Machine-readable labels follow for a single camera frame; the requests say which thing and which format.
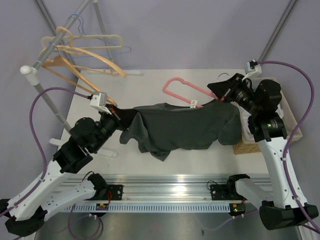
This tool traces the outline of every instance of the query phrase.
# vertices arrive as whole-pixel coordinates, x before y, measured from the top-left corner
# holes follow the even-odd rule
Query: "white table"
[[[243,69],[162,69],[145,70],[142,76],[114,77],[107,74],[90,72],[82,73],[89,78],[102,91],[112,97],[121,109],[133,108],[143,105],[169,103],[173,105],[187,106],[176,98],[162,92],[165,82],[172,77],[181,77],[204,89],[207,84],[217,81],[221,73],[233,76],[235,73],[244,74]],[[220,81],[228,79],[226,74],[220,77]],[[196,91],[179,82],[173,82],[169,90],[186,98],[198,100],[204,104],[212,100],[209,96]],[[76,88],[76,91],[87,94]],[[87,99],[73,96],[67,116],[67,121],[74,126],[82,117],[90,117],[99,120],[98,112],[89,106]],[[103,146],[119,153],[117,158],[108,158],[93,154],[93,161],[87,164],[79,174],[94,171],[100,174],[141,176],[141,175],[232,175],[249,174],[266,177],[267,166],[261,153],[234,155],[232,146],[222,146],[218,141],[214,142],[207,150],[183,150],[177,149],[170,153],[162,162],[150,153],[140,153],[138,143],[131,139],[128,144],[119,143],[121,132],[116,131]],[[61,139],[67,140],[69,135],[63,132]]]

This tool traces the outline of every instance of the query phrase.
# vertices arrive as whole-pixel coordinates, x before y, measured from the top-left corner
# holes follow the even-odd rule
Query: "sleeve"
[[[218,134],[218,141],[221,145],[234,145],[241,140],[242,129],[240,113],[236,106],[235,108],[236,111],[227,118],[224,126]]]
[[[135,139],[138,142],[138,147],[141,153],[151,151],[148,130],[146,129],[142,116],[139,112],[135,115],[129,130],[121,133],[119,141],[121,144],[127,144],[130,139]]]

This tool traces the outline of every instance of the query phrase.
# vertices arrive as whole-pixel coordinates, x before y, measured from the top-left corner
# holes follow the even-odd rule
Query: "metal hook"
[[[217,79],[216,79],[216,82],[217,82],[217,83],[219,82],[220,76],[222,76],[222,75],[224,75],[224,74],[228,75],[228,77],[230,78],[230,75],[229,75],[228,73],[223,72],[223,73],[221,73],[221,74],[217,77]]]
[[[59,56],[61,57],[61,55],[60,55],[60,52],[59,52],[59,48],[57,47],[57,45],[55,45],[53,42],[49,42],[49,44],[52,44],[55,48],[56,48],[56,51],[55,52],[57,52],[58,54],[59,54]]]

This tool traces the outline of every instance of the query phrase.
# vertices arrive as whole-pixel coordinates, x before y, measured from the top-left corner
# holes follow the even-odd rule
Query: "gray floor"
[[[74,213],[72,219],[82,216]],[[227,213],[108,213],[101,219],[100,240],[301,240],[297,228],[268,231],[258,213],[231,220],[219,230],[212,231],[230,216]],[[37,233],[36,240],[72,240],[67,226],[68,214],[59,213]],[[90,237],[98,221],[84,218],[72,226],[80,239]]]

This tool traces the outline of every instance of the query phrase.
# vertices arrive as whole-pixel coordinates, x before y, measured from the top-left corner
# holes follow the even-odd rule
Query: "dark gray cloth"
[[[141,153],[150,152],[161,161],[175,149],[202,150],[216,140],[233,145],[241,139],[240,113],[231,103],[214,100],[201,108],[159,103],[134,109],[138,113],[120,143],[135,139]]]

